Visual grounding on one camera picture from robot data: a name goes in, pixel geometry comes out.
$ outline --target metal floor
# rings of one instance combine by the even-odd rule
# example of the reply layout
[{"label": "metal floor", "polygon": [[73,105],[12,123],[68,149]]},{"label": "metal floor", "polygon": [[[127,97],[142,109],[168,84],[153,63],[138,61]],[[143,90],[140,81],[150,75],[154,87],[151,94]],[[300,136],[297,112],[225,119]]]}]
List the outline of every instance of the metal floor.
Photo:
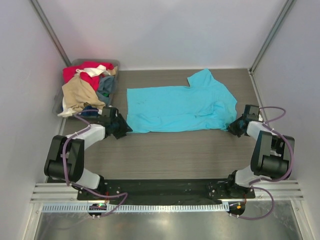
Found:
[{"label": "metal floor", "polygon": [[[112,105],[126,118],[128,88],[189,86],[187,77],[198,71],[120,71]],[[238,101],[238,117],[245,104],[258,105],[246,69],[211,72]],[[81,121],[68,119],[64,134],[84,127]],[[225,178],[250,164],[254,146],[255,141],[250,137],[238,138],[221,130],[129,134],[119,140],[111,136],[92,145],[85,151],[84,164],[106,179]]]}]

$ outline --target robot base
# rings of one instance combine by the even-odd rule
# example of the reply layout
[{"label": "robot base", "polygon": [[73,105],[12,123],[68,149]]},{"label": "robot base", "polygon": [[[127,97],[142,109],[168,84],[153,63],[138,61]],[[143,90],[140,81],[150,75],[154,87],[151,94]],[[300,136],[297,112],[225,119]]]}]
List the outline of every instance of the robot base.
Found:
[{"label": "robot base", "polygon": [[[229,189],[227,178],[218,179],[141,179],[105,180],[106,195],[128,193],[125,205],[216,205],[223,199],[254,199],[255,192],[250,189],[234,191]],[[87,191],[79,191],[79,201],[97,200]],[[117,205],[121,198],[109,199]]]}]

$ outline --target white cloth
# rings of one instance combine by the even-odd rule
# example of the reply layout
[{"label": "white cloth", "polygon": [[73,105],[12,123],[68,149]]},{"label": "white cloth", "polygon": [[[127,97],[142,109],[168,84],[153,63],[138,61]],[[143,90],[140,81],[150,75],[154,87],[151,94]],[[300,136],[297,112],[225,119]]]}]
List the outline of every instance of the white cloth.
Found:
[{"label": "white cloth", "polygon": [[108,72],[107,68],[105,66],[103,66],[103,65],[99,65],[96,68],[87,67],[87,68],[84,68],[84,69],[77,69],[75,71],[77,72],[76,75],[85,72],[91,78],[95,77],[95,76],[100,76],[101,74],[104,74],[104,73],[110,75],[110,73]]}]

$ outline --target beige garment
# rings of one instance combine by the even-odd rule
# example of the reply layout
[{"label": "beige garment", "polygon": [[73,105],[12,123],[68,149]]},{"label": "beige garment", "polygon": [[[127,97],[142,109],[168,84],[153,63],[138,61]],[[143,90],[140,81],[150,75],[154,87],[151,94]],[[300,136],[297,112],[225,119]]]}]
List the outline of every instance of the beige garment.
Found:
[{"label": "beige garment", "polygon": [[117,70],[118,70],[118,66],[115,66],[112,70],[107,69],[108,73],[109,73],[111,76],[116,75]]},{"label": "beige garment", "polygon": [[81,112],[86,106],[102,109],[106,104],[98,99],[92,86],[83,81],[79,75],[74,76],[62,86],[65,105],[67,108]]}]

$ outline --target blue t-shirt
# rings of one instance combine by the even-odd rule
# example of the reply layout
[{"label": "blue t-shirt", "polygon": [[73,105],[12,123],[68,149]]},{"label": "blue t-shirt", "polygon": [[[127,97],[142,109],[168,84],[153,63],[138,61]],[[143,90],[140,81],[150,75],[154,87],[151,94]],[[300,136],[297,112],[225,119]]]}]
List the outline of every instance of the blue t-shirt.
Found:
[{"label": "blue t-shirt", "polygon": [[226,130],[237,100],[209,69],[187,78],[189,86],[127,90],[127,123],[134,133]]}]

